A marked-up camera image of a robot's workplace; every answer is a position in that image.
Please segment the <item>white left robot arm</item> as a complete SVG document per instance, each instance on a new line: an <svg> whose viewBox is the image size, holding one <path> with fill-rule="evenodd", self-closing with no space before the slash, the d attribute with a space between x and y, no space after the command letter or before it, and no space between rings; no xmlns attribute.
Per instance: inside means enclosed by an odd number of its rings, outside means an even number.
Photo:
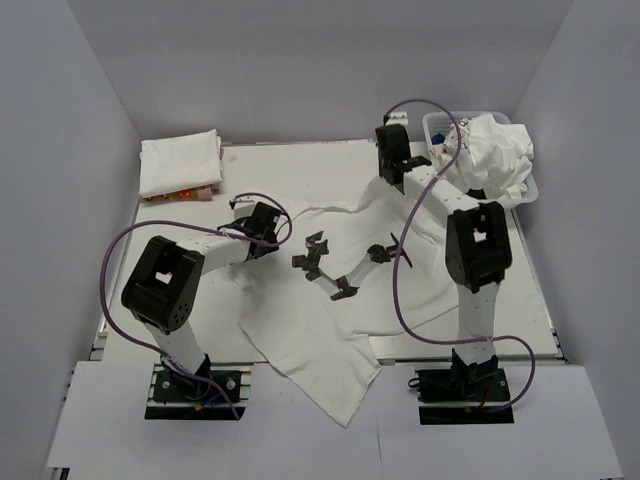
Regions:
<svg viewBox="0 0 640 480"><path fill-rule="evenodd" d="M177 387L199 399L211 387L208 355L189 323L202 276L261 258L279 249L277 226L288 213L264 202L233 203L232 222L217 229L198 227L197 238L151 238L121 295L122 305L145 325L165 365L178 372Z"/></svg>

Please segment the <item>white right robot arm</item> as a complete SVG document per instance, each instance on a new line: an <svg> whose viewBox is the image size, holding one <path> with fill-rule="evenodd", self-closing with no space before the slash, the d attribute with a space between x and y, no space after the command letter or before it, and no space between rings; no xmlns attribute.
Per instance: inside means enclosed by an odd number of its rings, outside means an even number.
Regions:
<svg viewBox="0 0 640 480"><path fill-rule="evenodd" d="M497 202L483 203L461 192L429 160L412 155L404 126L380 126L375 134L379 176L416 202L407 222L424 208L445 225L445 266L458 291L458 334L450 379L443 386L475 398L498 372L495 304L512 264L505 211Z"/></svg>

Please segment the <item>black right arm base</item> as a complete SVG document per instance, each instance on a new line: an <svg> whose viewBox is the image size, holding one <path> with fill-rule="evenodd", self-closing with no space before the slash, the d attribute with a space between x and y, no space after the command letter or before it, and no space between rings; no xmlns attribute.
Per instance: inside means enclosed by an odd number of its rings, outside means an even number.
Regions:
<svg viewBox="0 0 640 480"><path fill-rule="evenodd" d="M416 370L407 382L417 394L419 421L423 426L462 426L513 424L513 409L494 412L511 400L502 368L493 379L462 393L451 382L449 369Z"/></svg>

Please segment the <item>white printed t-shirt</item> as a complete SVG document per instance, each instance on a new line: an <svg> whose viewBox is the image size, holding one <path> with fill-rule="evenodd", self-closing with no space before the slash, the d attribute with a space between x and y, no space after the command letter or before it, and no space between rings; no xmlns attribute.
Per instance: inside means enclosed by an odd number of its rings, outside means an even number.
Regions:
<svg viewBox="0 0 640 480"><path fill-rule="evenodd" d="M488 112L463 118L432 144L430 155L447 181L469 195L520 200L528 191L534 146L522 124L501 124Z"/></svg>

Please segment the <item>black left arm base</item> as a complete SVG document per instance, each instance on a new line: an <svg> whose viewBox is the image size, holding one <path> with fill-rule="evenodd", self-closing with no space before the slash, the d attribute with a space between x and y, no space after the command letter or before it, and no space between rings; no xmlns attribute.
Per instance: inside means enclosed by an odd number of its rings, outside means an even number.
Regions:
<svg viewBox="0 0 640 480"><path fill-rule="evenodd" d="M207 383L182 379L163 364L155 364L145 408L146 420L235 421L244 415L251 388L249 366L212 366L210 378L225 392L237 413L220 392Z"/></svg>

